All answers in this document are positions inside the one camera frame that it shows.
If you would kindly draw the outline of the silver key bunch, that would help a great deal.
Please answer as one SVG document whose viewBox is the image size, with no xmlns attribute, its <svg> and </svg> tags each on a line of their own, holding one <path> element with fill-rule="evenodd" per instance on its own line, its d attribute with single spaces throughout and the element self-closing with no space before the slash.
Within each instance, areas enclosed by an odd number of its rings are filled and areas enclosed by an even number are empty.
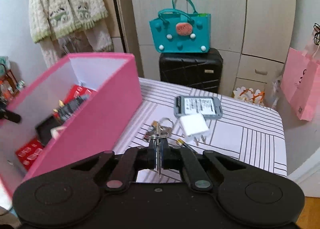
<svg viewBox="0 0 320 229">
<path fill-rule="evenodd" d="M 174 128 L 174 122 L 167 117 L 153 121 L 144 135 L 144 140 L 149 143 L 147 148 L 148 167 L 156 170 L 158 176 L 163 169 L 169 169 L 177 157 L 169 146 L 168 138 Z"/>
</svg>

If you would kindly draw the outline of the white charger plug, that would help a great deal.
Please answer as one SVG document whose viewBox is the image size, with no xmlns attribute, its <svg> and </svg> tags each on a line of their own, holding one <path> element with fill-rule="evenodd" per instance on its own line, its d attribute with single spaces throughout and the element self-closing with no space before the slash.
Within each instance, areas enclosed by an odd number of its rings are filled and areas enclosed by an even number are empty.
<svg viewBox="0 0 320 229">
<path fill-rule="evenodd" d="M 181 116 L 179 123 L 186 143 L 198 143 L 209 133 L 209 127 L 201 113 Z"/>
</svg>

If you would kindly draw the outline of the grey portable wifi router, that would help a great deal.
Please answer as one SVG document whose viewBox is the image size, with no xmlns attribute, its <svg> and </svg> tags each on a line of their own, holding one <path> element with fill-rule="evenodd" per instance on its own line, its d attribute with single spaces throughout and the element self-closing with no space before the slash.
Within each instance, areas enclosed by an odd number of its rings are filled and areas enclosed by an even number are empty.
<svg viewBox="0 0 320 229">
<path fill-rule="evenodd" d="M 223 116 L 221 101 L 212 96 L 177 96 L 174 104 L 176 118 L 202 114 L 206 120 L 218 120 Z"/>
</svg>

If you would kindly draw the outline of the pink cardboard box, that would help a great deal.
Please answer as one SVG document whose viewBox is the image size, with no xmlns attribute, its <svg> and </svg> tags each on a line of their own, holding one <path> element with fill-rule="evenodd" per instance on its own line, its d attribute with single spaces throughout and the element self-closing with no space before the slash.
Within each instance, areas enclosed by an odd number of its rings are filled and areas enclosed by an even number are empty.
<svg viewBox="0 0 320 229">
<path fill-rule="evenodd" d="M 93 94 L 25 172 L 16 151 L 35 137 L 36 126 L 52 114 L 75 84 Z M 13 195 L 25 180 L 111 150 L 141 102 L 134 55 L 93 52 L 63 57 L 8 105 L 21 116 L 21 122 L 1 121 L 1 182 L 5 190 Z"/>
</svg>

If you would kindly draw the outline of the small aa battery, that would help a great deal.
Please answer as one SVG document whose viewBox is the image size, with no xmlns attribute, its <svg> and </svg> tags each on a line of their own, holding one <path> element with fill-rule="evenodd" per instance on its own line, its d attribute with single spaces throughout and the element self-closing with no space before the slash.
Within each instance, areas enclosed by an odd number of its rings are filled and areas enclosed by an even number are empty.
<svg viewBox="0 0 320 229">
<path fill-rule="evenodd" d="M 181 147 L 184 147 L 184 148 L 191 150 L 194 154 L 197 154 L 197 152 L 193 148 L 191 148 L 191 146 L 189 146 L 187 143 L 185 143 L 182 139 L 177 139 L 176 143 L 177 143 L 177 145 L 179 145 Z"/>
</svg>

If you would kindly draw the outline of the striped white tablecloth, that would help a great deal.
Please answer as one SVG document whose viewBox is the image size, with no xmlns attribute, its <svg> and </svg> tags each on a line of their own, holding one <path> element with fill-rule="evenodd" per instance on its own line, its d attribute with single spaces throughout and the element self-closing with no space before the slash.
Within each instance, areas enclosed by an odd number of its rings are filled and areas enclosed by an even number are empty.
<svg viewBox="0 0 320 229">
<path fill-rule="evenodd" d="M 184 138 L 183 131 L 174 116 L 177 96 L 213 96 L 212 92 L 140 78 L 143 102 L 127 128 L 114 146 L 116 154 L 123 154 L 131 147 L 148 146 L 145 133 L 153 121 L 164 120 L 172 127 L 168 143 Z M 215 94 L 222 104 L 223 116 L 208 120 L 209 133 L 205 140 L 190 146 L 198 153 L 214 150 L 236 160 L 286 177 L 287 161 L 285 136 L 281 116 L 271 108 Z"/>
</svg>

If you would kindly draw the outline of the black suitcase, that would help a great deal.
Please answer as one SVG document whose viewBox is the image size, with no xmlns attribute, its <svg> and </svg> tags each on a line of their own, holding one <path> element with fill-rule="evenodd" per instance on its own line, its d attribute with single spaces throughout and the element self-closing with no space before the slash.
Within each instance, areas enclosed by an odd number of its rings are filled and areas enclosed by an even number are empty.
<svg viewBox="0 0 320 229">
<path fill-rule="evenodd" d="M 217 93 L 223 58 L 216 49 L 207 53 L 162 53 L 159 72 L 162 82 Z"/>
</svg>

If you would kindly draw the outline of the teal felt handbag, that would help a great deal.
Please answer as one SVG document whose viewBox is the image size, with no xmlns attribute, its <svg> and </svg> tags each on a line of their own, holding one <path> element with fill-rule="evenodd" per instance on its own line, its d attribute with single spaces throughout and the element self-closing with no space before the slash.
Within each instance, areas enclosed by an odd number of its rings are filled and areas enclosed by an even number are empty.
<svg viewBox="0 0 320 229">
<path fill-rule="evenodd" d="M 158 11 L 149 21 L 155 49 L 159 53 L 207 53 L 210 47 L 211 14 L 198 13 L 193 2 L 187 0 L 193 13 L 175 7 Z"/>
</svg>

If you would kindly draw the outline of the pink paper shopping bag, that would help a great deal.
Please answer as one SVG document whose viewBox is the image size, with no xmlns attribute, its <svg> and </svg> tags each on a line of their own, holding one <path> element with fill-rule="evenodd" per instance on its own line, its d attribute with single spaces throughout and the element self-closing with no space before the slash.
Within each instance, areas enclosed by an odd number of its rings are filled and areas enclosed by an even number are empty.
<svg viewBox="0 0 320 229">
<path fill-rule="evenodd" d="M 319 102 L 319 24 L 302 51 L 289 48 L 280 88 L 297 117 L 311 121 Z"/>
</svg>

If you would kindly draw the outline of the beige wardrobe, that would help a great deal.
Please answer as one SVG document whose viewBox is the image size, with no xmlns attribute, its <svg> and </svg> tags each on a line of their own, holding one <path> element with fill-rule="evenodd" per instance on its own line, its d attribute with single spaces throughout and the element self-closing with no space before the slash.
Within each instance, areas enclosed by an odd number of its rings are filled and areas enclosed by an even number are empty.
<svg viewBox="0 0 320 229">
<path fill-rule="evenodd" d="M 291 42 L 296 0 L 117 0 L 126 18 L 123 35 L 133 38 L 140 76 L 158 80 L 158 59 L 149 21 L 161 9 L 210 13 L 210 47 L 223 57 L 220 93 L 236 87 L 262 89 L 283 70 Z"/>
</svg>

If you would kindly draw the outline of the cream knitted cardigan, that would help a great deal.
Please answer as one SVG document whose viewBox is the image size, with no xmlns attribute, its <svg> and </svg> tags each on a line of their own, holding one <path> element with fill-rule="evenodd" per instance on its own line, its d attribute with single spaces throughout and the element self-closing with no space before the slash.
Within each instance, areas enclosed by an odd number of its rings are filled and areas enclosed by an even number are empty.
<svg viewBox="0 0 320 229">
<path fill-rule="evenodd" d="M 103 0 L 29 0 L 30 35 L 47 67 L 73 52 L 112 52 Z"/>
</svg>

